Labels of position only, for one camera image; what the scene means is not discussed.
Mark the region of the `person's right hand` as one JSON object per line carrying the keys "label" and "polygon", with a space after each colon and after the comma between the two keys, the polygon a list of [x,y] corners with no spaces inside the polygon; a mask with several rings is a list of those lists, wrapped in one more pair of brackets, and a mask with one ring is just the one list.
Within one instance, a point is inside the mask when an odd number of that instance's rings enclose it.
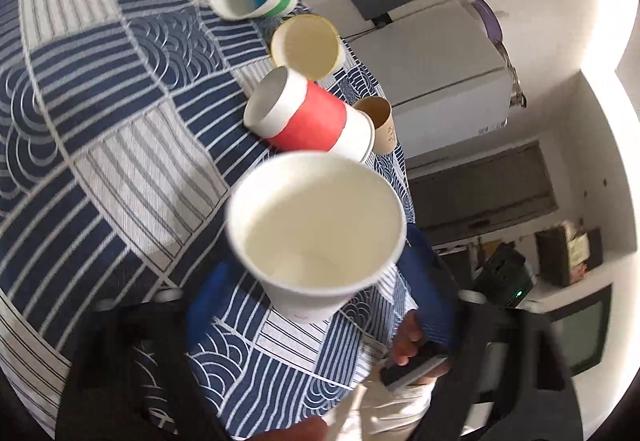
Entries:
{"label": "person's right hand", "polygon": [[[399,366],[405,366],[416,356],[423,340],[423,331],[416,310],[409,311],[402,319],[393,340],[390,357]],[[434,383],[439,377],[450,371],[450,364],[444,362],[425,376],[413,381],[411,386],[426,386]]]}

